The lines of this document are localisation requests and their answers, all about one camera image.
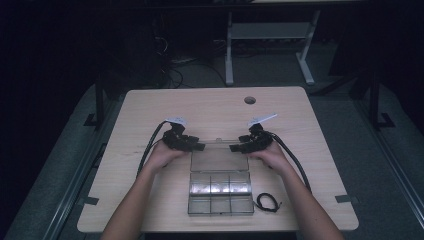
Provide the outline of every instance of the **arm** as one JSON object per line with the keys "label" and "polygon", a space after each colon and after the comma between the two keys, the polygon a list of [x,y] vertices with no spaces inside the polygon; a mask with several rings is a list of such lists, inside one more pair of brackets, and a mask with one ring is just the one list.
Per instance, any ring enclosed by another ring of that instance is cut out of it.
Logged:
{"label": "arm", "polygon": [[162,141],[154,147],[134,184],[113,213],[101,239],[137,239],[155,175],[184,152],[169,149]]}
{"label": "arm", "polygon": [[281,176],[305,239],[344,239],[327,212],[305,187],[278,143],[274,141],[267,149],[248,156],[261,158]]}

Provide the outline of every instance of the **hole in table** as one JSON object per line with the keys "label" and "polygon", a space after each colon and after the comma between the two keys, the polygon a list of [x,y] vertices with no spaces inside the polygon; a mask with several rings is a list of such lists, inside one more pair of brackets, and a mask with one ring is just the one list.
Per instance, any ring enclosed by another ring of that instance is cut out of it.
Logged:
{"label": "hole in table", "polygon": [[244,102],[249,105],[252,105],[256,103],[256,99],[254,97],[248,96],[244,98]]}

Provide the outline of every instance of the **table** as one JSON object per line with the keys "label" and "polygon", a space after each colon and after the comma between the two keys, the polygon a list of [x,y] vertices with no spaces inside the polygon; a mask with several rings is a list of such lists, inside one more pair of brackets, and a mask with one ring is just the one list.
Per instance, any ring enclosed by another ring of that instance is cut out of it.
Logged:
{"label": "table", "polygon": [[[245,98],[256,99],[246,104]],[[277,113],[264,122],[267,131],[279,135],[301,162],[314,196],[341,230],[353,230],[358,220],[340,175],[303,88],[211,88],[133,90],[123,103],[102,162],[89,192],[96,205],[85,204],[78,221],[82,232],[102,232],[136,177],[137,167],[157,125],[165,118],[181,116],[185,134],[201,140],[234,140],[248,134],[253,117]],[[168,130],[165,125],[158,134]],[[298,225],[281,178],[258,159],[249,159],[252,193],[274,195],[282,206],[277,213],[255,209],[251,216],[190,217],[187,214],[190,156],[174,160],[155,178],[144,232],[244,232],[294,231]]]}

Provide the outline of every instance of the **dark wall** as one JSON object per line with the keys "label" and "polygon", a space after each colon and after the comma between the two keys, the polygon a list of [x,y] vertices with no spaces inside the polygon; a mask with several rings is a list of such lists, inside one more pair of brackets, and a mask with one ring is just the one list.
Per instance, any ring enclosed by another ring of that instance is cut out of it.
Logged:
{"label": "dark wall", "polygon": [[424,134],[424,4],[419,0],[374,0],[350,18],[331,73],[365,67],[398,97]]}
{"label": "dark wall", "polygon": [[94,81],[92,63],[81,51],[85,20],[70,18],[71,2],[3,1],[0,6],[0,238]]}

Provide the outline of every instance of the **clear plastic box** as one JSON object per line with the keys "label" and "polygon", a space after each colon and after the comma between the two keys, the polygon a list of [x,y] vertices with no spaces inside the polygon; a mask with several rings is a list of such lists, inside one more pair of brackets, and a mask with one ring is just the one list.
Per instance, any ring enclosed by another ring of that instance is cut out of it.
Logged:
{"label": "clear plastic box", "polygon": [[235,141],[203,142],[191,159],[188,214],[251,215],[254,212],[247,157],[231,152]]}

